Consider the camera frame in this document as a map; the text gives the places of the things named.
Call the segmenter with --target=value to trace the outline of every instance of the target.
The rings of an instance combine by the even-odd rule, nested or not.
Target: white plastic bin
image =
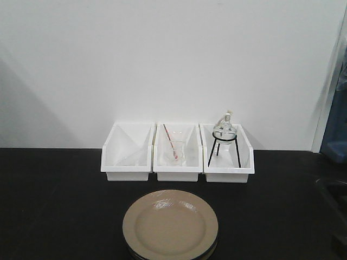
[[[237,161],[236,144],[221,144],[219,155],[216,156],[218,143],[216,143],[210,166],[208,160],[214,142],[212,136],[213,124],[200,124],[203,145],[204,173],[207,182],[214,183],[246,183],[248,175],[254,173],[253,148],[250,145],[241,125],[233,124],[237,129],[237,143],[239,146],[241,168]]]
[[[154,128],[153,123],[114,123],[101,155],[107,180],[148,180]]]
[[[197,181],[202,172],[202,145],[198,124],[166,123],[173,145],[183,142],[184,160],[176,164],[172,146],[162,123],[158,123],[154,144],[153,171],[159,181]]]

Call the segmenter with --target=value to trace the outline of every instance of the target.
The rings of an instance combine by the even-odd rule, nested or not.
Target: black countertop
[[[192,192],[219,220],[213,259],[336,259],[331,234],[347,233],[315,186],[347,179],[323,155],[255,151],[247,184],[110,182],[99,149],[0,149],[0,259],[130,259],[127,208],[162,189]]]

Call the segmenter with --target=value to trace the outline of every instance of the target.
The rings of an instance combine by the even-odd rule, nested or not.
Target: ceramic plate
[[[147,194],[130,206],[123,234],[130,249],[150,260],[191,260],[212,253],[218,233],[213,209],[185,191]]]

